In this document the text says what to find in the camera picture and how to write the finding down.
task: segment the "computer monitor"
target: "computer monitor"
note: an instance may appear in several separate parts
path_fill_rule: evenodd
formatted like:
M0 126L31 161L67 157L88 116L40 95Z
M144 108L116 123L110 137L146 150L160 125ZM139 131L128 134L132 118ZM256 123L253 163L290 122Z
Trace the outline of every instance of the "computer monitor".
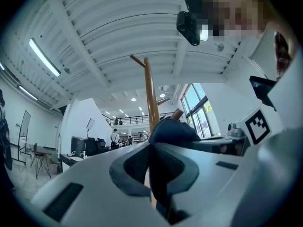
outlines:
M257 98L260 99L263 104L273 107L275 109L267 94L274 87L276 82L265 78L251 76L250 83L255 91Z
M85 140L78 137L71 138L71 153L73 151L85 151Z

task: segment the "white floor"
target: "white floor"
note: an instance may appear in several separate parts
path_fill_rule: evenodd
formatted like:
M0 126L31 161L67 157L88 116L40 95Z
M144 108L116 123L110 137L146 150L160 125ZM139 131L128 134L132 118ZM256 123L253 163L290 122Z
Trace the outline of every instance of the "white floor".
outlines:
M17 147L11 147L11 153L13 158L17 158ZM40 169L38 179L36 179L35 162L30 167L31 157L25 154L19 154L19 159L26 162L26 165L22 162L13 160L13 169L8 171L10 180L15 186L15 194L17 197L31 200L34 194L48 181L51 180L49 175L44 169ZM51 174L52 179L58 174Z

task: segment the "ceiling light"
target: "ceiling light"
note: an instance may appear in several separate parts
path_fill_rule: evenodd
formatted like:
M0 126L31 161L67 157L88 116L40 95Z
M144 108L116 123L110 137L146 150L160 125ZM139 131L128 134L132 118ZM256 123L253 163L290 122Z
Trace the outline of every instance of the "ceiling light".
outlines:
M207 41L208 40L208 30L207 29L203 29L200 32L200 40L203 40L203 41Z
M21 91L25 92L28 96L30 96L34 100L38 100L35 96L31 95L29 92L27 92L23 87L19 86L18 87Z
M47 58L47 56L43 53L40 47L35 42L34 38L29 40L29 45L32 47L33 51L36 55L42 60L42 62L47 66L47 68L56 76L58 77L61 72L51 63L51 61Z
M4 67L2 66L1 62L0 62L0 67L1 67L2 70L4 70Z

